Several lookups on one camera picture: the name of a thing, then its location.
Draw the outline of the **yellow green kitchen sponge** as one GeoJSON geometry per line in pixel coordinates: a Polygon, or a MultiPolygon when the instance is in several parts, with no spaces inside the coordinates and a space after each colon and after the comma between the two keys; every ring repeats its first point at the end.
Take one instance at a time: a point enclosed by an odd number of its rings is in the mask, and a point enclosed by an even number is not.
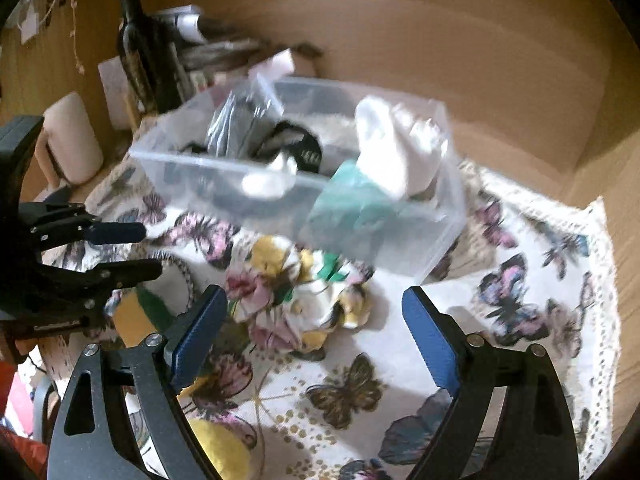
{"type": "Polygon", "coordinates": [[[112,322],[125,347],[132,348],[146,336],[167,330],[174,317],[159,294],[138,285],[120,297],[112,322]]]}

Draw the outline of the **round yellow sponge ball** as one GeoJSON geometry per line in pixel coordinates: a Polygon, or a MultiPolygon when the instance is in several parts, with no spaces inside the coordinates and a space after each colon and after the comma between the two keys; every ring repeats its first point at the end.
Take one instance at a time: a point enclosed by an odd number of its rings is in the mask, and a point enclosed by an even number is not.
{"type": "Polygon", "coordinates": [[[250,478],[250,452],[231,430],[204,419],[190,419],[189,425],[204,453],[224,480],[250,478]]]}

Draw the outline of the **floral fabric scrunchie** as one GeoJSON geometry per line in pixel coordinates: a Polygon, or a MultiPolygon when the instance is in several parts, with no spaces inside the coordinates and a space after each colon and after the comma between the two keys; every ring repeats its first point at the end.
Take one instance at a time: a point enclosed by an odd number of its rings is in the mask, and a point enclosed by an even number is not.
{"type": "Polygon", "coordinates": [[[286,237],[233,237],[226,290],[230,316],[259,349],[309,354],[339,328],[358,330],[372,310],[374,269],[286,237]]]}

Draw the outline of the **black patterned headband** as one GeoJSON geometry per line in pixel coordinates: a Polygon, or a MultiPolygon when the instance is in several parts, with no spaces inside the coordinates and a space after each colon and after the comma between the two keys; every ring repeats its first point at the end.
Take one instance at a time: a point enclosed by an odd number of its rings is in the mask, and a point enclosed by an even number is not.
{"type": "Polygon", "coordinates": [[[179,152],[256,162],[287,174],[301,171],[318,174],[322,163],[322,146],[318,138],[287,120],[214,122],[204,143],[189,142],[179,152]]]}

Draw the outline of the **green knitted cloth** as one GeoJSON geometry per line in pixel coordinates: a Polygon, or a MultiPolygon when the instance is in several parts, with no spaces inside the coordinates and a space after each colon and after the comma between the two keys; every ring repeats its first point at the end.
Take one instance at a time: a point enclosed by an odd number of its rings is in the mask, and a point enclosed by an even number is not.
{"type": "Polygon", "coordinates": [[[318,195],[301,233],[314,246],[374,263],[404,258],[414,244],[442,235],[448,224],[436,207],[395,200],[354,162],[344,162],[318,195]]]}

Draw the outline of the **white cloth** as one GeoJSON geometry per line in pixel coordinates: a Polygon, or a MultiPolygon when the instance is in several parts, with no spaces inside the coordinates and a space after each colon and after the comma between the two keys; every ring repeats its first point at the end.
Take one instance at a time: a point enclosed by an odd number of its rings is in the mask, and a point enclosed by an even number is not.
{"type": "Polygon", "coordinates": [[[379,96],[358,103],[355,126],[356,167],[393,200],[425,192],[449,151],[449,138],[433,118],[379,96]]]}

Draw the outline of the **cream roller pad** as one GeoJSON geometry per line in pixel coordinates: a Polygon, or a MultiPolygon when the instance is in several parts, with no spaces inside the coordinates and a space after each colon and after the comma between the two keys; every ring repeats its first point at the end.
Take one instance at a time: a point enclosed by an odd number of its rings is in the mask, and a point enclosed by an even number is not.
{"type": "Polygon", "coordinates": [[[71,186],[85,184],[102,168],[100,144],[76,91],[44,111],[35,159],[50,188],[58,188],[62,181],[71,186]]]}

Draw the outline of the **white handwritten paper note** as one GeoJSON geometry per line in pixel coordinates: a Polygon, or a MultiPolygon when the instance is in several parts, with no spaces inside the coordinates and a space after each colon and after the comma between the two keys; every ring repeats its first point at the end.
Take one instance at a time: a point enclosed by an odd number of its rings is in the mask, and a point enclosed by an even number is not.
{"type": "Polygon", "coordinates": [[[98,65],[108,118],[114,130],[130,129],[125,96],[129,90],[128,79],[118,56],[98,65]]]}

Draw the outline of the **butterfly print tablecloth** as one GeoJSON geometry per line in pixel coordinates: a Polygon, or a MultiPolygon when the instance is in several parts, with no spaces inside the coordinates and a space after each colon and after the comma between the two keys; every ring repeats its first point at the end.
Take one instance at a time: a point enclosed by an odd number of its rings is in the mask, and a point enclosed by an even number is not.
{"type": "Polygon", "coordinates": [[[611,448],[620,328],[612,255],[583,211],[484,174],[476,218],[442,112],[357,112],[378,152],[331,177],[285,143],[180,108],[129,151],[150,229],[188,290],[134,338],[90,344],[67,383],[52,479],[583,479],[611,448]]]}

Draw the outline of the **dark wine bottle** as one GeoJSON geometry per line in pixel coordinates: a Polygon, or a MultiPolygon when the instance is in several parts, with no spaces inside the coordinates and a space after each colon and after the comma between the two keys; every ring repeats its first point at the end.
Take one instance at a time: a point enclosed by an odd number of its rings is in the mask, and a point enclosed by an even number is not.
{"type": "Polygon", "coordinates": [[[181,104],[165,25],[146,15],[141,0],[120,0],[117,49],[122,67],[145,113],[164,114],[181,104]]]}

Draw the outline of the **stack of papers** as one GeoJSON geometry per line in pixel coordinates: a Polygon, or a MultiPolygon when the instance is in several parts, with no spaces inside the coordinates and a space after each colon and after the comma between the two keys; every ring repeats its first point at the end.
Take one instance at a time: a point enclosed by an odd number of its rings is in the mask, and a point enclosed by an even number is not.
{"type": "Polygon", "coordinates": [[[209,18],[199,6],[178,6],[153,15],[168,31],[181,99],[213,86],[248,77],[248,70],[271,55],[290,49],[293,75],[314,77],[323,51],[309,42],[277,44],[253,36],[229,22],[209,18]]]}

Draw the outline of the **small pink white box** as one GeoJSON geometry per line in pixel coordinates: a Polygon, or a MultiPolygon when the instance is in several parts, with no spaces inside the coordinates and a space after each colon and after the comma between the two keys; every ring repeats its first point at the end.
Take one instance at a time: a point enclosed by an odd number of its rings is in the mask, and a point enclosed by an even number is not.
{"type": "Polygon", "coordinates": [[[285,49],[252,66],[248,70],[248,76],[250,78],[261,76],[273,80],[293,75],[295,70],[296,66],[293,52],[290,49],[285,49]]]}

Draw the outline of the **clear plastic storage box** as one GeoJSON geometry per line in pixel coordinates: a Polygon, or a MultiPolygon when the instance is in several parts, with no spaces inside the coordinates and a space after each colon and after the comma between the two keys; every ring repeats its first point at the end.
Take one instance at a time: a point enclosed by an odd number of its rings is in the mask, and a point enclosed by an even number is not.
{"type": "Polygon", "coordinates": [[[359,146],[355,110],[366,96],[379,96],[433,118],[450,141],[431,185],[425,192],[407,198],[432,205],[447,215],[449,224],[442,235],[430,244],[414,244],[401,259],[374,263],[361,260],[422,281],[465,226],[458,158],[442,102],[353,82],[298,77],[269,80],[259,76],[203,91],[178,110],[158,118],[132,144],[130,155],[171,206],[323,249],[308,242],[301,232],[314,202],[338,167],[344,162],[356,164],[359,146]],[[322,146],[320,172],[287,174],[256,162],[179,152],[189,142],[204,143],[214,122],[230,119],[287,120],[304,127],[322,146]]]}

